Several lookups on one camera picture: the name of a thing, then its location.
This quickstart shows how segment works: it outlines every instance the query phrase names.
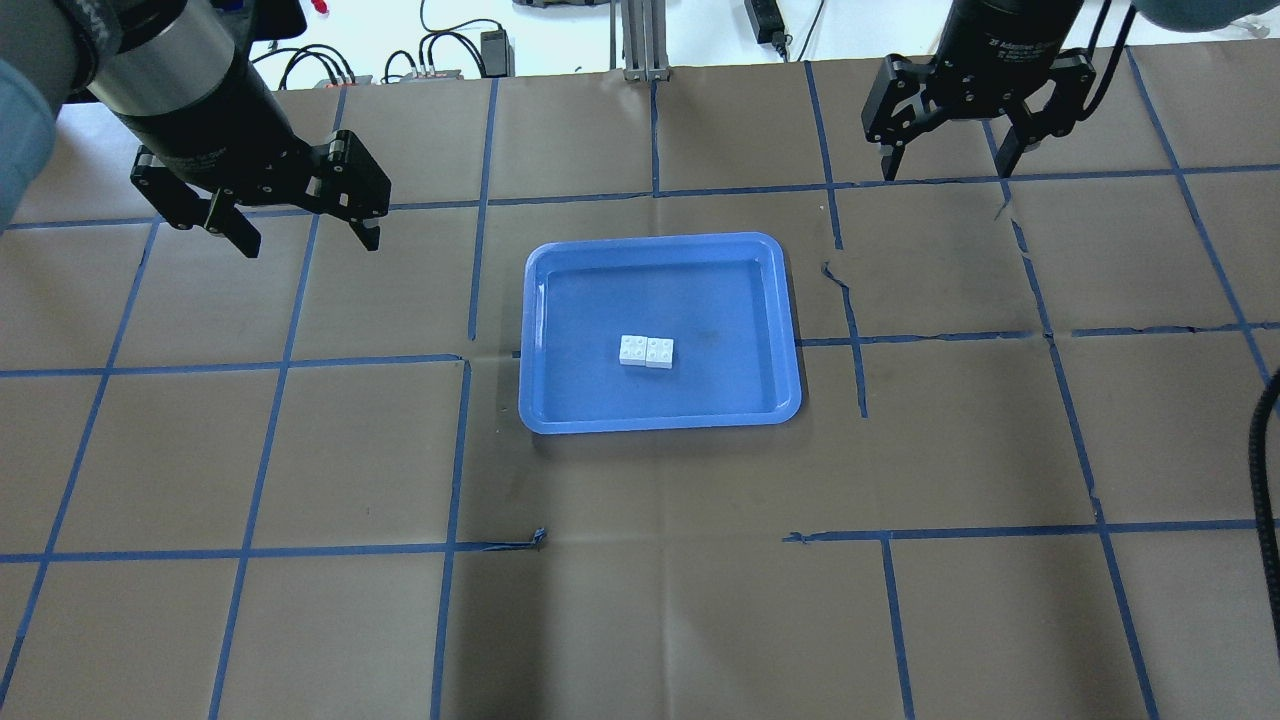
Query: black cable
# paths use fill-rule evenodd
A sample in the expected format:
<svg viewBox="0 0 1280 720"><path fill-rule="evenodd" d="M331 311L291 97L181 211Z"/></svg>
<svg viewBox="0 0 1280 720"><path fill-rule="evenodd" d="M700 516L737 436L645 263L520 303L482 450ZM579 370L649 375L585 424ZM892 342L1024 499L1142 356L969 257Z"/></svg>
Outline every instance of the black cable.
<svg viewBox="0 0 1280 720"><path fill-rule="evenodd" d="M342 68L338 67L338 61L333 58L314 50L298 50L292 58L289 58L289 61L285 63L284 73L280 76L280 85L276 90L289 88L289 73L292 73L293 68L298 67L298 64L307 58L317 58L324 63L325 70L329 73L329 85L343 85L347 82L347 78L342 74Z"/></svg>
<svg viewBox="0 0 1280 720"><path fill-rule="evenodd" d="M790 58L790 50L787 50L787 46L791 45L791 36L781 29L776 31L773 37L769 38L769 45L772 45L778 53L778 58L782 58L782 61L786 63L787 58Z"/></svg>
<svg viewBox="0 0 1280 720"><path fill-rule="evenodd" d="M442 31L429 32L422 36L422 40L417 41L417 63L420 65L426 67L429 64L428 63L429 58L422 53L424 46L426 46L428 41L430 41L431 45L435 45L435 38L442 36L454 37L458 42L463 45L463 47L466 47L467 54L471 55L472 60L476 60L480 56L480 49L476 47L475 42L472 42L470 37L458 32L453 32L451 29L442 29Z"/></svg>
<svg viewBox="0 0 1280 720"><path fill-rule="evenodd" d="M274 55L282 55L284 53L293 53L294 56L297 56L298 53L306 53L307 55L312 55L312 56L320 58L320 60L324 63L325 70L329 73L329 78L333 79L334 83L338 82L338 77L337 76L342 73L342 69L339 69L337 60L334 60L329 55L325 55L324 53L312 53L312 51L305 50L302 47L273 47L270 53L264 53L264 54L259 55L257 58L253 58L250 61L251 63L257 63L259 60L265 60L268 58L271 58Z"/></svg>
<svg viewBox="0 0 1280 720"><path fill-rule="evenodd" d="M1093 51L1098 49L1098 37L1102 36L1102 26L1107 22L1107 13L1111 12L1111 0L1102 0L1098 9L1098 20L1093 23L1093 35L1089 36L1089 49L1084 51L1088 59L1093 59Z"/></svg>
<svg viewBox="0 0 1280 720"><path fill-rule="evenodd" d="M433 51L435 49L435 42L438 40L443 38L443 37L452 37L452 38L457 40L458 42L461 42L462 47L465 47L467 50L467 53L471 55L471 59L475 60L476 69L480 70L480 76L484 77L485 74L488 74L488 73L485 73L485 68L484 68L484 58L480 56L480 49L476 47L475 44L471 42L471 40L468 37L466 37L463 35L460 35L457 32L440 32L440 33L436 33L436 35L433 35L433 36L428 36L428 37L431 38L431 41L426 44L426 65L429 68L434 68L435 67L435 59L433 58Z"/></svg>
<svg viewBox="0 0 1280 720"><path fill-rule="evenodd" d="M394 60L396 58L398 58L401 55L404 55L404 59L408 60L410 67L413 68L413 73L415 74L417 73L417 63L413 61L413 56L410 55L408 53L403 51L403 50L397 50L397 51L392 53L389 58L387 58L387 64L383 65L383 83L384 85L388 83L388 82L390 82L390 77L392 77L392 60Z"/></svg>
<svg viewBox="0 0 1280 720"><path fill-rule="evenodd" d="M1129 12L1124 14L1124 22L1120 23L1120 35L1116 36L1115 47L1111 49L1111 58L1107 59L1107 69L1102 73L1102 81L1098 82L1098 91L1093 94L1093 100L1089 100L1089 105L1080 113L1082 120L1087 120L1093 115L1093 111L1102 104L1102 97L1106 96L1107 88L1111 87L1111 78L1115 77L1120 56L1124 55L1125 44L1129 42L1129 28L1133 27L1133 20L1137 17L1138 8L1130 5Z"/></svg>
<svg viewBox="0 0 1280 720"><path fill-rule="evenodd" d="M426 27L426 0L421 0L417 4L417 22L421 23L422 32L426 32L426 33L433 33L433 32L451 32L451 31L465 28L467 26L472 26L472 24L476 24L476 23L493 23L498 29L503 29L502 23L499 23L498 20L495 20L493 18L475 18L475 19L467 20L465 23L458 23L458 24L456 24L453 27L445 27L445 28L439 28L439 29L429 28L429 27Z"/></svg>
<svg viewBox="0 0 1280 720"><path fill-rule="evenodd" d="M352 83L356 82L356 73L352 72L351 63L347 61L347 58L340 51L338 51L337 47L334 47L332 45L325 45L323 42L312 42L311 45L303 45L301 49L302 50L312 50L315 47L319 47L321 50L328 50L329 53L333 53L338 58L338 60L342 61L342 69L347 70L347 77L351 78L351 82Z"/></svg>
<svg viewBox="0 0 1280 720"><path fill-rule="evenodd" d="M818 18L822 17L822 9L827 6L827 0L818 3L818 12L813 14L813 22L809 23L809 32L804 36L804 45L800 46L800 54L796 55L796 61L804 60L804 54L809 50L809 40L813 38L813 29L818 27Z"/></svg>
<svg viewBox="0 0 1280 720"><path fill-rule="evenodd" d="M271 58L273 55L280 55L283 53L293 53L293 56L289 58L289 63L284 67L284 74L280 76L280 85L276 86L276 90L288 90L287 81L289 78L289 72L292 72L294 65L297 65L298 61L301 61L303 58L315 58L320 60L320 63L324 65L325 74L329 76L329 82L333 85L338 85L338 73L339 73L338 61L321 53L312 53L310 50L303 50L301 47L280 47L278 50L271 50L270 53L259 55L257 58L253 58L250 61L257 63L259 60L265 60L268 58Z"/></svg>
<svg viewBox="0 0 1280 720"><path fill-rule="evenodd" d="M1272 375L1262 392L1253 420L1249 423L1249 486L1253 491L1253 518L1258 525L1258 547L1262 551L1262 574L1271 602L1271 626L1276 634L1276 652L1280 653L1280 550L1276 547L1276 521L1271 511L1271 491L1267 488L1267 421L1280 398L1280 370Z"/></svg>

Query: blue tape line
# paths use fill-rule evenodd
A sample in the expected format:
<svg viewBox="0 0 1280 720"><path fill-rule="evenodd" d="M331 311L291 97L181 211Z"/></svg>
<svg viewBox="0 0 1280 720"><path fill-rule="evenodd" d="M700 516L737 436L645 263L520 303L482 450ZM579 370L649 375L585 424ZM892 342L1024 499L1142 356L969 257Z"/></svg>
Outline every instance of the blue tape line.
<svg viewBox="0 0 1280 720"><path fill-rule="evenodd" d="M333 113L333 132L342 128L342 115L347 111L347 86L338 88L338 109Z"/></svg>
<svg viewBox="0 0 1280 720"><path fill-rule="evenodd" d="M813 190L831 190L831 186L822 182L808 184L763 184L751 187L716 187L710 190L663 190L654 197L708 197L714 195L769 195L782 192L809 192Z"/></svg>
<svg viewBox="0 0 1280 720"><path fill-rule="evenodd" d="M1258 348L1258 342L1253 337L1253 331L1248 324L1249 322L1244 316L1244 309L1240 306L1235 290L1231 287L1230 278L1226 277L1226 269L1222 266L1221 259L1219 259L1217 250L1213 247L1213 241L1208 236L1208 228L1204 227L1204 220L1201 218L1199 208L1197 208L1196 199L1192 196L1190 186L1187 184L1187 177L1183 174L1183 168L1178 164L1178 155L1174 152L1174 146L1169 141L1169 135L1165 132L1165 127L1160 122L1160 115L1156 114L1156 105L1151 101L1151 94L1147 91L1147 83L1142 79L1142 69L1138 68L1138 60L1134 58L1132 49L1125 47L1125 54L1129 56L1129 68L1133 70L1133 79L1138 85L1138 95L1142 97L1142 104L1147 108L1147 115L1151 118L1152 127L1156 128L1156 135L1160 136L1160 145L1165 149L1165 155L1169 156L1169 164L1174 168L1174 177L1178 178L1178 188L1183 192L1183 200L1187 202L1187 211L1190 213L1192 222L1196 224L1196 232L1199 233L1201 245L1204 246L1204 254L1208 255L1208 261L1213 265L1213 273L1217 274L1217 281L1222 286L1222 292L1226 295L1226 301L1231 306L1231 313L1235 314L1235 322L1240 324L1240 332L1244 333L1244 340L1249 345L1249 352L1253 355L1253 361L1258 366L1258 375L1262 378L1262 382L1266 383L1271 379L1271 372L1267 368L1266 360L1262 359L1262 350Z"/></svg>
<svg viewBox="0 0 1280 720"><path fill-rule="evenodd" d="M867 541L913 541L913 539L961 539L961 538L1023 538L1044 536L1089 536L1098 532L1097 525L997 525L989 528L908 528L897 530L828 530L824 533L791 533L782 542L867 542Z"/></svg>
<svg viewBox="0 0 1280 720"><path fill-rule="evenodd" d="M1111 533L1106 519L1098 507L1098 539L1102 541L1102 553L1106 556L1107 573L1111 575L1111 587L1116 593L1116 603L1120 606L1120 623L1124 625L1124 635L1129 642L1129 655L1133 657L1134 671L1138 675L1138 688L1142 691L1142 702L1147 706L1147 716L1151 720L1160 720L1160 708L1156 706L1156 693L1151 687L1151 678L1147 674L1147 661L1142 656L1142 646L1138 644L1138 630L1133 624L1133 612L1129 610L1129 596L1124 589L1124 580L1120 578L1120 562L1116 560L1115 546L1111 542Z"/></svg>
<svg viewBox="0 0 1280 720"><path fill-rule="evenodd" d="M155 222L155 217L147 218L118 218L102 220L50 220L45 223L14 223L4 229L10 231L42 231L52 228L100 228L106 225L147 225Z"/></svg>
<svg viewBox="0 0 1280 720"><path fill-rule="evenodd" d="M440 200L436 202L396 202L392 210L452 210L454 208L479 208L479 200Z"/></svg>
<svg viewBox="0 0 1280 720"><path fill-rule="evenodd" d="M991 132L991 123L983 120L983 132L987 136L987 147L991 151L992 160L995 160L996 150L996 137ZM1000 183L1001 192L1005 196L1005 201L1009 202L1012 199L1012 192L1009 188L1007 182ZM1039 313L1041 323L1043 324L1044 340L1048 345L1050 359L1053 363L1053 375L1057 379L1059 395L1062 397L1062 407L1066 410L1068 425L1071 429L1071 441L1075 443L1075 454L1079 460L1080 473L1084 475L1084 487L1088 491L1089 502L1093 506L1093 518L1096 520L1098 541L1102 544L1102 555L1106 559L1107 574L1111 577L1111 589L1116 596L1116 606L1120 611L1120 623L1124 626L1125 641L1129 643L1129 656L1133 660L1134 673L1138 676L1138 687L1142 691L1143 703L1147 707L1147 715L1151 720L1158 720L1160 711L1156 707L1156 697L1151 688L1151 678L1147 675L1147 664L1142 656L1142 647L1138 644L1138 632L1133 624L1133 615L1129 611L1129 597L1124 589L1124 580L1120 577L1120 565L1116 561L1115 547L1111 543L1111 533L1107 528L1106 514L1102 510L1102 501L1097 496L1097 486L1093 477L1093 465L1089 461L1089 454L1084 445L1084 433L1080 429L1079 415L1075 411L1075 401L1071 397L1071 387L1066 380L1066 370L1062 368L1062 357L1057 350L1057 342L1053 338L1053 325L1050 322L1048 307L1044 304L1044 293L1041 292L1039 281L1036 277L1036 265L1032 263L1030 251L1027 246L1027 236L1023 233L1021 225L1018 220L1010 219L1010 224L1014 228L1014 237L1018 241L1018 249L1023 252L1023 268L1027 270L1027 282L1030 284L1032 293L1036 296L1036 309Z"/></svg>
<svg viewBox="0 0 1280 720"><path fill-rule="evenodd" d="M796 340L796 347L844 347L852 343L852 338L847 337L810 337Z"/></svg>
<svg viewBox="0 0 1280 720"><path fill-rule="evenodd" d="M881 541L881 559L884 562L884 592L888 598L888 621L893 630L893 655L897 657L897 683L902 692L902 712L906 720L915 720L915 700L911 697L911 674L906 665L906 639L902 637L902 610L897 602L897 575L893 573L893 550L888 539Z"/></svg>
<svg viewBox="0 0 1280 720"><path fill-rule="evenodd" d="M1084 173L1028 173L1005 178L1005 182L1037 182L1037 181L1078 181L1078 179L1107 179L1107 178L1158 178L1174 174L1167 168L1152 168L1148 170L1093 170Z"/></svg>
<svg viewBox="0 0 1280 720"><path fill-rule="evenodd" d="M1108 523L1112 534L1120 533L1187 533L1198 530L1252 530L1257 520L1166 520L1156 523Z"/></svg>
<svg viewBox="0 0 1280 720"><path fill-rule="evenodd" d="M1221 165L1217 168L1179 168L1185 176L1217 176L1226 173L1274 173L1280 170L1280 164L1265 165Z"/></svg>
<svg viewBox="0 0 1280 720"><path fill-rule="evenodd" d="M978 184L993 182L1000 182L1000 178L996 176L970 176L954 178L900 178L891 181L870 179L849 183L849 187L865 190L872 187L906 187L913 184Z"/></svg>
<svg viewBox="0 0 1280 720"><path fill-rule="evenodd" d="M467 546L479 546L475 550L480 552L506 552L511 550L530 550L543 544L547 541L547 528L538 528L534 534L525 542L490 542L490 543L465 543Z"/></svg>
<svg viewBox="0 0 1280 720"><path fill-rule="evenodd" d="M234 560L241 551L234 548L214 550L116 550L87 552L54 552L50 562L116 562L141 560Z"/></svg>
<svg viewBox="0 0 1280 720"><path fill-rule="evenodd" d="M106 395L106 384L110 379L109 373L115 366L115 359L119 356L120 346L124 343L124 332L129 327L129 318L133 316L133 306L137 304L138 290L142 287L142 275L147 269L147 263L151 259L151 251L155 247L159 232L160 222L159 219L152 219L151 231L147 233L146 245L142 247L142 258L138 260L138 269L133 273L133 284L129 286L129 295L124 301L124 310L120 313L120 323L115 328L115 337L111 340L111 350L106 356L105 372L93 393L88 418L84 420L84 430L81 433L79 443L76 446L76 457L67 477L67 486L63 488L63 496L58 502L58 512L54 515L54 523L49 529L49 538L45 541L44 553L46 557L40 561L40 568L36 569L36 579L31 585L31 593L27 596L27 606L23 609L22 620L18 624L17 638L10 651L10 662L13 664L17 664L18 655L22 651L22 641L27 637L27 630L31 628L31 619L36 612L36 603L40 601L40 591L44 588L45 575L49 573L50 561L47 556L52 555L54 547L58 544L58 536L63 529L63 523L67 520L67 509L70 506L72 495L76 492L76 482L79 479L81 468L84 465L84 454L88 451L90 437L93 434L93 425L97 423L97 415L102 409L102 397ZM0 687L0 708L4 708L4 700L8 693L9 685L6 680L4 687Z"/></svg>
<svg viewBox="0 0 1280 720"><path fill-rule="evenodd" d="M849 346L854 348L854 380L858 383L858 410L867 418L867 373L863 365L863 343L858 333L858 318L854 316L854 302L850 299L849 286L845 281L831 274L831 263L822 264L822 274L831 282L840 286L841 296L845 301L845 320L849 323Z"/></svg>
<svg viewBox="0 0 1280 720"><path fill-rule="evenodd" d="M65 368L50 370L0 370L0 378L78 378L106 374L102 368Z"/></svg>
<svg viewBox="0 0 1280 720"><path fill-rule="evenodd" d="M938 334L882 334L859 338L863 345L895 345L902 342L923 342L940 340L943 342L972 342L979 340L1025 340L1034 333L1030 331L997 331L983 333L938 333Z"/></svg>
<svg viewBox="0 0 1280 720"><path fill-rule="evenodd" d="M827 147L827 127L822 122L822 101L818 99L818 83L813 78L813 65L809 60L804 63L804 77L809 83L809 101L813 105L813 122L818 128L818 150L822 152L822 173L827 178L827 209L831 210L831 232L836 240L836 250L845 249L845 240L840 232L840 210L836 208L836 188L831 170L831 151Z"/></svg>
<svg viewBox="0 0 1280 720"><path fill-rule="evenodd" d="M603 202L608 200L635 200L649 197L649 192L600 192L595 195L552 195L547 197L498 197L489 205L558 205L563 202Z"/></svg>
<svg viewBox="0 0 1280 720"><path fill-rule="evenodd" d="M1196 333L1222 333L1238 332L1240 325L1230 323L1211 328L1197 328L1193 325L1153 325L1149 328L1088 328L1071 331L1071 337L1115 337L1135 334L1196 334Z"/></svg>
<svg viewBox="0 0 1280 720"><path fill-rule="evenodd" d="M346 88L338 100L338 124L344 106ZM257 527L257 514L262 503L262 488L266 484L266 470L271 460L271 448L275 445L275 428L280 420L280 407L284 405L284 386L289 377L289 360L293 356L293 343L298 337L298 320L302 318L302 300L306 296L307 279L311 274L311 259L315 256L316 234L320 231L320 217L311 218L311 229L307 233L306 254L302 256L302 270L298 275L298 286L293 295L293 311L289 315L289 333L284 340L284 354L280 360L279 377L275 382L275 395L271 398L271 414L266 421L266 436L262 441L262 454L259 457L257 477L253 480L253 495L250 498L248 518L244 521L244 536L241 541L239 562L236 564L236 582L232 585L232 602L227 611L227 625L223 629L223 644L218 653L218 671L214 675L214 691L209 701L209 720L216 720L223 702L223 687L227 683L227 661L230 659L232 639L236 637L236 621L239 616L241 597L244 591L244 574L248 569L248 551L253 544L253 532Z"/></svg>
<svg viewBox="0 0 1280 720"><path fill-rule="evenodd" d="M328 357L320 360L292 360L291 368L347 368L351 365L420 365L424 363L457 363L461 355L384 355L380 357Z"/></svg>
<svg viewBox="0 0 1280 720"><path fill-rule="evenodd" d="M658 81L649 81L649 167L653 170L653 196L658 197L660 168L658 159Z"/></svg>
<svg viewBox="0 0 1280 720"><path fill-rule="evenodd" d="M23 637L14 638L9 648L9 661L4 665L4 676L0 676L0 707L4 707L4 698L9 696L9 684L13 683L13 673L18 669L18 656L22 655Z"/></svg>
<svg viewBox="0 0 1280 720"><path fill-rule="evenodd" d="M246 218L297 218L302 215L310 215L311 210L303 210L302 208L280 208L278 210L243 210Z"/></svg>
<svg viewBox="0 0 1280 720"><path fill-rule="evenodd" d="M212 365L147 365L140 368L111 368L111 375L188 375L202 373L244 373L251 370L279 370L279 363L221 363Z"/></svg>
<svg viewBox="0 0 1280 720"><path fill-rule="evenodd" d="M471 409L471 364L462 365L462 392L458 397L458 429L453 443L453 487L449 495L448 544L458 541L458 509L462 506L462 469L466 461L467 420ZM453 596L453 562L457 553L449 550L444 553L444 573L440 577L440 603L435 618L435 665L431 670L431 720L440 717L440 701L444 697L444 647L449 630L449 600Z"/></svg>
<svg viewBox="0 0 1280 720"><path fill-rule="evenodd" d="M507 542L415 542L389 544L323 544L302 547L237 547L197 550L92 550L78 552L17 552L0 555L0 565L33 562L134 562L155 560L238 560L241 557L349 557L364 555L436 555L444 552L495 552L532 550L547 539L538 528L527 541Z"/></svg>
<svg viewBox="0 0 1280 720"><path fill-rule="evenodd" d="M480 168L480 205L476 213L476 249L471 260L471 305L467 313L467 338L476 338L480 311L480 269L484 263L484 225L489 215L489 168L493 161L493 127L498 115L498 78L489 86L489 115L484 132L484 164Z"/></svg>

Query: blue tray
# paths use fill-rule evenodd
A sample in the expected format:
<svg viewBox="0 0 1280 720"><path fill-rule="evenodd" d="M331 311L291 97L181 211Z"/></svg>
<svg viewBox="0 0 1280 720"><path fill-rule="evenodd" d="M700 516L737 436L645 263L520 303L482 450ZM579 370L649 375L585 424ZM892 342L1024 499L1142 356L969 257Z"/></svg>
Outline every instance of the blue tray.
<svg viewBox="0 0 1280 720"><path fill-rule="evenodd" d="M671 369L618 363L676 341ZM782 249L762 233L553 242L525 265L520 418L543 434L767 425L800 409Z"/></svg>

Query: tray rim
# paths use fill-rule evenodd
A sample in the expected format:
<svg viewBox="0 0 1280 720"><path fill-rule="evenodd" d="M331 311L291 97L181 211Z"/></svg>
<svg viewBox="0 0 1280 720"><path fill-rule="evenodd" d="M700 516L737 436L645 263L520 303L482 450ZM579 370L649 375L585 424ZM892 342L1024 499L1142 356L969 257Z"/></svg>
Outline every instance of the tray rim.
<svg viewBox="0 0 1280 720"><path fill-rule="evenodd" d="M781 302L778 302L777 320L781 323L783 337L780 342L787 342L790 352L778 352L769 343L771 352L781 355L785 364L785 386L780 388L778 397L782 400L774 409L763 413L733 413L733 414L705 414L705 415L677 415L677 416L648 416L648 418L612 418L602 420L544 420L538 418L529 406L532 402L532 389L526 378L532 372L532 363L536 352L534 343L532 325L535 324L535 307L531 307L529 299L535 295L538 282L539 263L544 258L557 252L571 250L598 250L608 251L620 246L640 245L692 245L701 243L741 243L751 241L762 245L769 258L771 272L767 273L767 282L777 284ZM669 260L662 264L672 264ZM618 237L607 240L570 240L556 241L538 246L525 260L525 275L522 288L524 307L521 309L521 337L520 337L520 387L518 410L520 419L526 428L538 434L582 434L605 432L631 432L631 430L662 430L662 429L687 429L687 428L716 428L716 427L749 427L749 425L776 425L794 418L800 411L804 402L803 387L800 382L799 350L795 345L794 316L791 311L790 283L787 282L786 254L782 246L772 236L759 231L727 232L727 233L694 233L694 234L666 234L653 237Z"/></svg>

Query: metal frame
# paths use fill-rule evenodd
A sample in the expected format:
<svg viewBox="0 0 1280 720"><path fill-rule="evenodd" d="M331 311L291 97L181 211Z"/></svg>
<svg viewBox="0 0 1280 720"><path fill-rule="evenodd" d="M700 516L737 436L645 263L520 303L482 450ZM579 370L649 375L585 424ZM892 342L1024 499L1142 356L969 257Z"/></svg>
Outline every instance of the metal frame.
<svg viewBox="0 0 1280 720"><path fill-rule="evenodd" d="M667 0L621 0L622 70L628 81L669 79L667 64Z"/></svg>

